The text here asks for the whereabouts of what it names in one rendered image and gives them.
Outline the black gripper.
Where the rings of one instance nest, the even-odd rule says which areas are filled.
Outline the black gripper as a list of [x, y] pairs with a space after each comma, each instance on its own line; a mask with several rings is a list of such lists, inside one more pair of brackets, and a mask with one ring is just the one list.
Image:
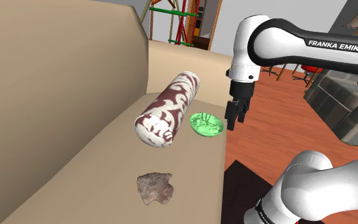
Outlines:
[[230, 95], [233, 97], [233, 101], [228, 101], [226, 105], [226, 111], [224, 118], [227, 120], [226, 128], [228, 130], [234, 130], [235, 120], [237, 119], [237, 103], [242, 102], [244, 105], [238, 112], [238, 122], [244, 123], [245, 114], [249, 109], [251, 97], [253, 96], [255, 83], [243, 83], [231, 80], [230, 83]]

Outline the green bowl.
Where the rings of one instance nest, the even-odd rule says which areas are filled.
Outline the green bowl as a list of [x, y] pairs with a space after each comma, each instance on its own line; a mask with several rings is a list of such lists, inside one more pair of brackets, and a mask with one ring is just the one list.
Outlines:
[[224, 129], [223, 122], [210, 113], [195, 113], [189, 118], [191, 128], [200, 136], [215, 137]]

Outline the maroon white patterned bolster pillow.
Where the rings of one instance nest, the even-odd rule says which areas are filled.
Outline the maroon white patterned bolster pillow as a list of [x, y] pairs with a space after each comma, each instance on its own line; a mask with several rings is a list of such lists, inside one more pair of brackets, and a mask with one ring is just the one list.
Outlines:
[[157, 148], [171, 145], [199, 87], [196, 74], [189, 71], [178, 74], [136, 118], [134, 130], [139, 139]]

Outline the dark robot stand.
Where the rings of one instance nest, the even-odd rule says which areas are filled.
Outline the dark robot stand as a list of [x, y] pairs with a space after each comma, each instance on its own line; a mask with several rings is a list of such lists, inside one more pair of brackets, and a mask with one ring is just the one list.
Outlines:
[[235, 160], [224, 172], [221, 224], [244, 224], [245, 212], [271, 188], [271, 184]]

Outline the red chair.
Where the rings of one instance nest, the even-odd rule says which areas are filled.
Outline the red chair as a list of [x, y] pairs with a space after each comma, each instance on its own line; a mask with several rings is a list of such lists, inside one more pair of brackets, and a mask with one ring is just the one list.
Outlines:
[[309, 87], [312, 83], [314, 78], [316, 77], [317, 74], [321, 73], [323, 68], [319, 68], [319, 67], [313, 67], [313, 66], [306, 66], [306, 65], [301, 65], [302, 70], [304, 70], [304, 77], [297, 77], [297, 76], [293, 76], [293, 80], [303, 80], [306, 83], [306, 87]]

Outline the wooden framed doorway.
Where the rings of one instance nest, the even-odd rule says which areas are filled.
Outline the wooden framed doorway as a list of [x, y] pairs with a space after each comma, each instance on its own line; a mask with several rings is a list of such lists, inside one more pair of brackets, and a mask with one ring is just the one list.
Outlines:
[[214, 29], [219, 16], [222, 0], [187, 0], [187, 12], [199, 17], [186, 17], [185, 32], [187, 40], [195, 48], [209, 50], [214, 35]]

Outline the dark glass cabinet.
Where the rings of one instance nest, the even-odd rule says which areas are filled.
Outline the dark glass cabinet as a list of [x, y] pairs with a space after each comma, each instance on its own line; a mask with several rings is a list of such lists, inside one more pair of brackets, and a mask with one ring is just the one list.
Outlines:
[[[357, 13], [358, 0], [347, 0], [329, 32], [355, 35], [344, 25]], [[340, 141], [358, 146], [358, 75], [325, 69], [304, 99]]]

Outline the pinkish grey rock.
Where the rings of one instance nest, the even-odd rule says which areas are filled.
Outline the pinkish grey rock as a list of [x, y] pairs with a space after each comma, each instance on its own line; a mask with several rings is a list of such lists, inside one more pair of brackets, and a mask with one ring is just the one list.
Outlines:
[[169, 203], [173, 196], [174, 187], [169, 183], [170, 173], [152, 172], [137, 178], [137, 190], [145, 205], [157, 201], [160, 204]]

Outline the beige sofa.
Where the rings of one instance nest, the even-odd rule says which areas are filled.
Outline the beige sofa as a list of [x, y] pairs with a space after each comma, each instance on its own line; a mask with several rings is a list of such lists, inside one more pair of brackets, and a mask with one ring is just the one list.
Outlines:
[[[0, 0], [0, 224], [220, 224], [226, 136], [184, 120], [166, 148], [135, 119], [181, 72], [188, 113], [224, 115], [230, 58], [150, 41], [131, 6]], [[137, 178], [170, 173], [167, 204]]]

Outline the climbing frame, green red bars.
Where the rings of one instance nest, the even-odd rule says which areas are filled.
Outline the climbing frame, green red bars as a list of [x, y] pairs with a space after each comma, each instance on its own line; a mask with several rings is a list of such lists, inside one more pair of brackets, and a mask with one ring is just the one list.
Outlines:
[[[170, 34], [169, 34], [168, 42], [173, 43], [175, 45], [184, 45], [184, 46], [193, 47], [193, 37], [195, 35], [196, 21], [200, 16], [198, 12], [200, 7], [200, 0], [197, 0], [196, 2], [196, 13], [191, 13], [186, 11], [187, 0], [182, 0], [182, 8], [179, 7], [179, 3], [177, 2], [177, 0], [167, 0], [172, 7], [171, 10], [155, 8], [155, 5], [161, 1], [162, 0], [147, 0], [144, 9], [142, 11], [142, 14], [139, 18], [140, 22], [143, 23], [147, 12], [151, 11], [150, 18], [149, 18], [149, 40], [153, 39], [153, 18], [154, 18], [153, 12], [157, 11], [160, 13], [166, 13], [171, 15]], [[178, 17], [178, 25], [177, 25], [176, 38], [173, 39], [172, 35], [173, 35], [173, 24], [174, 24], [175, 16]], [[186, 17], [193, 17], [193, 26], [192, 26], [192, 30], [190, 31], [186, 31], [186, 28], [184, 27], [184, 19]]]

